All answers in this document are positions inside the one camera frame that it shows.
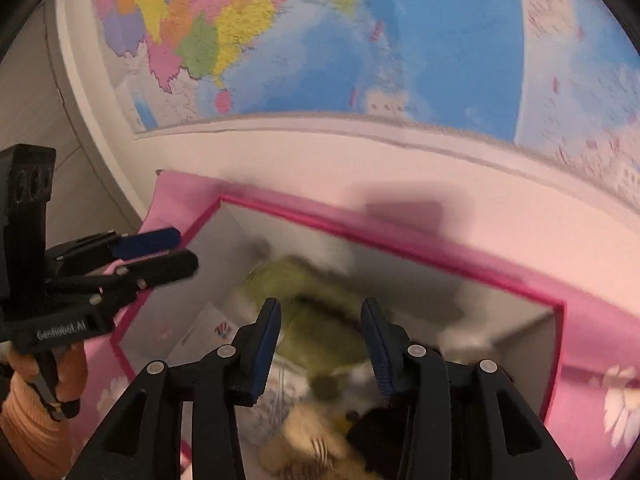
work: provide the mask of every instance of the daisy pattern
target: daisy pattern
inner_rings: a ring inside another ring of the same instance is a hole
[[[636,378],[633,367],[621,370],[613,366],[606,371],[602,387],[607,389],[604,397],[604,431],[611,432],[611,446],[622,443],[627,449],[640,433],[640,388],[628,387]]]
[[[98,410],[98,416],[100,420],[109,413],[109,410],[116,403],[116,400],[124,393],[124,390],[129,386],[129,380],[125,376],[113,378],[108,388],[105,388],[100,394],[100,400],[96,404]]]

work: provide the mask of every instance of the colorful map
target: colorful map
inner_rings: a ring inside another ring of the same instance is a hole
[[[94,0],[136,133],[326,112],[533,149],[640,210],[640,57],[600,0]]]

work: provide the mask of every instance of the brown plush toy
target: brown plush toy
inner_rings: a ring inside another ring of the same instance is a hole
[[[332,428],[329,408],[301,402],[289,412],[281,430],[260,448],[262,468],[283,480],[380,480]]]

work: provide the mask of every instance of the sleeve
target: sleeve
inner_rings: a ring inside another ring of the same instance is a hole
[[[14,374],[0,429],[33,480],[60,480],[71,466],[67,421],[54,422],[27,383]]]

